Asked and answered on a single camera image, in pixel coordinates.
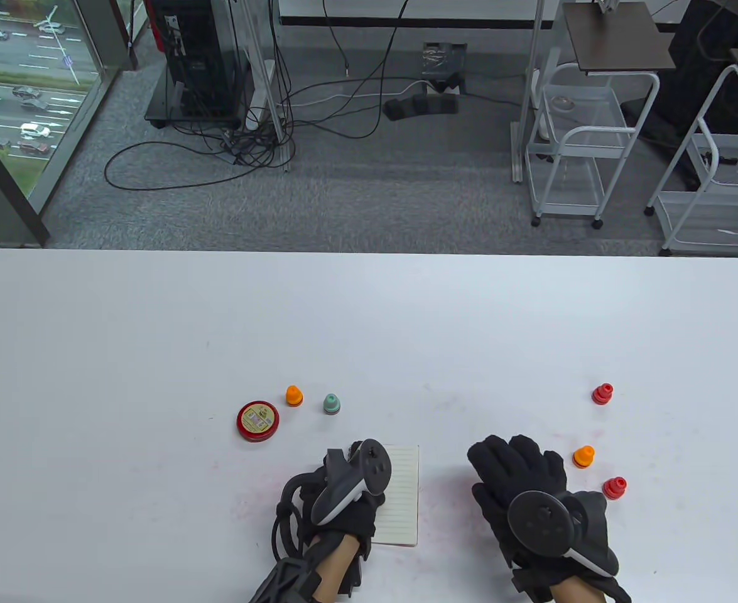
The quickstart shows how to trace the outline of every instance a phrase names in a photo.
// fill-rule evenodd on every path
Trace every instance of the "white car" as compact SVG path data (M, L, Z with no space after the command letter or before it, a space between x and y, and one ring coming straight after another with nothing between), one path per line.
M19 137L25 140L47 138L50 137L50 128L45 128L39 124L22 124L19 127Z
M59 34L62 35L65 32L65 27L61 23L42 23L39 25L39 31L43 34Z

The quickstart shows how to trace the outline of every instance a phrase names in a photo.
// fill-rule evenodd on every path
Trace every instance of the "wrist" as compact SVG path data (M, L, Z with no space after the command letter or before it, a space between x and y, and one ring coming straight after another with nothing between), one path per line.
M334 603L341 581L360 548L360 541L350 534L346 534L340 545L316 568L321 576L321 583L313 594L319 603Z
M556 603L605 603L606 597L598 589L592 588L577 575L567 578L558 585L550 587Z

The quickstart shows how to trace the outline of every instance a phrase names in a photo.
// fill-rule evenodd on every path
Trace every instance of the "white metal cart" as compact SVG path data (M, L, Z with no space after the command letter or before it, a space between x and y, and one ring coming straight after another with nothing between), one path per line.
M535 86L536 121L523 153L533 209L531 226L538 227L543 214L589 215L594 217L593 229L600 229L602 213L659 92L656 71L673 68L673 60L647 5L641 2L560 0L550 35ZM558 65L562 40L568 35L577 62ZM594 78L597 85L553 83L556 74L571 68L586 73L587 81ZM530 71L528 75L523 109L530 104ZM612 88L616 77L649 80L648 98L633 127L627 126ZM524 117L523 110L518 125L512 126L515 181L521 171L515 133L519 135ZM546 141L537 140L540 125L546 126L542 133ZM600 159L617 161L605 188L598 170Z
M578 69L578 63L565 63L553 75L570 68ZM533 227L541 224L544 213L592 215L593 229L604 225L602 213L659 92L659 77L653 72L590 72L588 77L606 80L598 86L548 82L541 89L539 110L524 156ZM644 109L633 127L625 123L612 88L615 77L645 77L651 82ZM547 122L546 143L536 141L542 117ZM605 189L598 170L599 159L617 161Z
M666 237L661 256L673 251L738 254L738 135L713 134L705 120L732 73L738 77L738 64L721 73L645 207L645 215L658 215ZM663 190L684 153L698 173L698 190Z

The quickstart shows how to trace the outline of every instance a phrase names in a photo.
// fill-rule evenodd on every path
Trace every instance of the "floor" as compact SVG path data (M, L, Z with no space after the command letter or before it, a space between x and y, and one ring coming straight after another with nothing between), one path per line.
M462 99L458 115L398 122L383 117L377 133L360 141L298 128L288 173L260 170L231 183L170 192L116 190L104 183L102 171L128 144L175 141L205 149L197 138L145 123L164 58L150 34L140 38L137 54L139 71L120 75L46 210L50 247L625 256L659 250L658 221L642 213L665 167L652 150L642 143L634 150L601 230L588 219L551 217L534 229L527 188L511 181L509 122L518 118L518 108L475 98ZM352 78L370 72L380 57L377 48L350 49ZM344 77L340 55L330 48L299 48L286 58L294 89ZM392 52L386 75L416 77L420 61L415 46L403 47ZM520 99L521 57L471 53L467 70L471 92ZM385 89L401 91L407 84L389 80ZM295 101L352 90L352 83L332 84ZM377 82L364 90L376 91ZM339 103L297 109L296 117L323 117ZM360 134L376 119L376 112L367 111L329 124ZM122 156L109 175L126 186L148 187L240 171L182 149L146 146Z

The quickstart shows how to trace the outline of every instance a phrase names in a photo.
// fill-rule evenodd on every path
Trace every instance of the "road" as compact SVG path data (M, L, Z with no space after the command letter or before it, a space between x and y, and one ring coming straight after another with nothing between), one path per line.
M43 34L33 25L14 21L1 21L0 29L9 32L8 40L0 40L0 72L29 75L47 75L72 80L70 69L63 61L58 42L73 60L73 71L79 80L93 81L98 72L85 40L78 28L67 28L59 35Z
M85 95L80 92L42 91L40 100L49 104L45 111L23 109L19 99L12 94L11 86L0 84L0 137L12 141L11 157L30 159L31 161L47 161L46 157L30 157L19 151L19 127L24 123L42 124L50 128L50 138L42 139L44 143L58 146L67 126L75 117L75 113L84 101Z

